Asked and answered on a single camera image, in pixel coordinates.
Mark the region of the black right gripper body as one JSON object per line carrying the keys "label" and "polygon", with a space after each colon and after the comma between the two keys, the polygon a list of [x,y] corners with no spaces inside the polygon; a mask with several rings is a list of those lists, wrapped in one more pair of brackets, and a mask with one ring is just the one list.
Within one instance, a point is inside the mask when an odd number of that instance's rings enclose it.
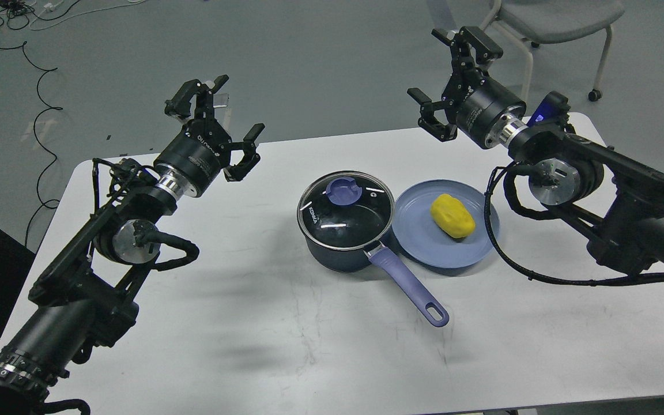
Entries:
{"label": "black right gripper body", "polygon": [[462,131],[481,149],[496,145],[491,130],[503,114],[523,116],[526,103],[492,78],[481,74],[453,73],[443,91],[447,124],[443,141],[456,139]]}

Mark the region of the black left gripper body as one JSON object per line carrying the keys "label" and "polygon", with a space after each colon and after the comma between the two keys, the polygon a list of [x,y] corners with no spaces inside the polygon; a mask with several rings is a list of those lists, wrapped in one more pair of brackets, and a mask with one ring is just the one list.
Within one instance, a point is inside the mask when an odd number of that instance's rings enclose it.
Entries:
{"label": "black left gripper body", "polygon": [[154,168],[158,186],[174,198],[200,197],[220,170],[229,165],[231,137],[214,115],[201,113],[159,153]]}

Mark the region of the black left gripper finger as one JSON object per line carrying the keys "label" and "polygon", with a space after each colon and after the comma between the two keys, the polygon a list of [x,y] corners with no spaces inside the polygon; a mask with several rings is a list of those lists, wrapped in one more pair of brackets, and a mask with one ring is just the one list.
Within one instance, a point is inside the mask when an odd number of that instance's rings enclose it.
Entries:
{"label": "black left gripper finger", "polygon": [[211,82],[189,80],[182,84],[174,97],[164,102],[164,113],[180,122],[213,118],[214,109],[206,108],[206,95],[218,94],[228,81],[227,74],[222,74]]}
{"label": "black left gripper finger", "polygon": [[235,165],[227,165],[224,168],[224,175],[227,182],[240,182],[250,171],[260,162],[261,156],[256,152],[256,139],[266,128],[264,123],[256,123],[251,127],[242,142],[230,142],[225,145],[227,152],[237,152],[242,150],[243,157]]}

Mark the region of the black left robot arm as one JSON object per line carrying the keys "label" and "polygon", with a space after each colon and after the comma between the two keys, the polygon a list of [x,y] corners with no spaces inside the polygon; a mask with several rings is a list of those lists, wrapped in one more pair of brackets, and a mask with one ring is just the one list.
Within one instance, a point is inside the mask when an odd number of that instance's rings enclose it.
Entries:
{"label": "black left robot arm", "polygon": [[263,123],[235,142],[214,115],[214,97],[228,79],[187,81],[166,101],[164,113],[182,128],[153,165],[108,163],[107,201],[95,204],[40,273],[28,294],[37,310],[0,351],[0,414],[89,414],[83,399],[48,402],[50,388],[69,377],[69,363],[86,363],[95,347],[113,347],[135,325],[135,297],[151,271],[198,258],[195,244],[159,231],[157,223],[182,197],[202,196],[218,174],[242,181],[261,159],[256,139]]}

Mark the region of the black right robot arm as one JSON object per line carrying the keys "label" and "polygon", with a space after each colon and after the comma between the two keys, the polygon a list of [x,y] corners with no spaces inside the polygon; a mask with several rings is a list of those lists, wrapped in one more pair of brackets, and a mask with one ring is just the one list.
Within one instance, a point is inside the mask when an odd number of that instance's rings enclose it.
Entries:
{"label": "black right robot arm", "polygon": [[[664,173],[576,133],[569,102],[548,93],[528,121],[524,100],[493,79],[488,68],[503,50],[479,27],[435,28],[451,53],[451,75],[439,100],[421,89],[408,95],[417,121],[441,142],[466,134],[481,149],[506,148],[510,163],[491,171],[485,190],[485,230],[512,269],[554,285],[623,287],[664,282]],[[556,278],[514,262],[496,241],[491,197],[498,184],[514,213],[560,220],[587,239],[588,254],[617,278]]]}

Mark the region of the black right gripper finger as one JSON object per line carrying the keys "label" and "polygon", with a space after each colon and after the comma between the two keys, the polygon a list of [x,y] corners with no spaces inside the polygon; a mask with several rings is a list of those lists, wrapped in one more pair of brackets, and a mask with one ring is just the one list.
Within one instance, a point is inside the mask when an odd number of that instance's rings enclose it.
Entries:
{"label": "black right gripper finger", "polygon": [[431,34],[450,48],[451,81],[486,81],[490,65],[503,57],[500,45],[477,26],[463,26],[458,31],[435,27]]}
{"label": "black right gripper finger", "polygon": [[417,105],[419,105],[419,119],[417,125],[424,129],[427,133],[437,138],[440,142],[447,142],[456,139],[457,127],[453,124],[443,124],[435,116],[436,111],[450,110],[454,104],[451,99],[444,99],[437,102],[432,102],[431,98],[427,96],[419,88],[409,88],[409,97],[413,98]]}

